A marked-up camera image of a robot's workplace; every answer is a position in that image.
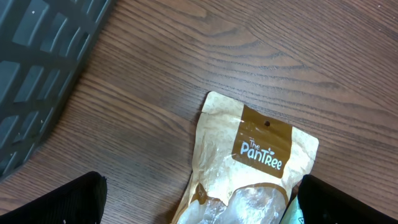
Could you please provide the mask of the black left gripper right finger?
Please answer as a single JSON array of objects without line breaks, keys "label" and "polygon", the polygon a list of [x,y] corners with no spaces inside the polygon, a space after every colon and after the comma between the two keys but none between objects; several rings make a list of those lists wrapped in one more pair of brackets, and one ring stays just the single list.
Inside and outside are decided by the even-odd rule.
[{"label": "black left gripper right finger", "polygon": [[397,224],[397,220],[332,185],[305,175],[298,188],[305,224]]}]

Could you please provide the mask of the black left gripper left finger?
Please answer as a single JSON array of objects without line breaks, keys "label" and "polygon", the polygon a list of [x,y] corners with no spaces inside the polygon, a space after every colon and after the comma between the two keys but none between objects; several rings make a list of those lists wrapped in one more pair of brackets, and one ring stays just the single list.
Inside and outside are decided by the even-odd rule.
[{"label": "black left gripper left finger", "polygon": [[1,224],[100,224],[107,190],[106,177],[91,171],[1,215]]}]

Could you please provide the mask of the teal tissue pack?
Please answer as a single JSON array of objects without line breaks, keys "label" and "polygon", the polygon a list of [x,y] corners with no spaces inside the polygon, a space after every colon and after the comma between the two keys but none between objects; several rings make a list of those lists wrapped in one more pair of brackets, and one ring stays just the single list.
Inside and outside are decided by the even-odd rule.
[{"label": "teal tissue pack", "polygon": [[286,209],[280,224],[304,224],[303,212],[300,208],[298,197],[295,197]]}]

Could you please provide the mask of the brown snack packet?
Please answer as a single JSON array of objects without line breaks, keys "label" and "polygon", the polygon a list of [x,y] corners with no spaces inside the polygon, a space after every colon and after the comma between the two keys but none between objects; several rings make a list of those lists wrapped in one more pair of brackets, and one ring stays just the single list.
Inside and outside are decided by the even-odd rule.
[{"label": "brown snack packet", "polygon": [[174,223],[279,223],[319,141],[215,91],[197,123],[188,186]]}]

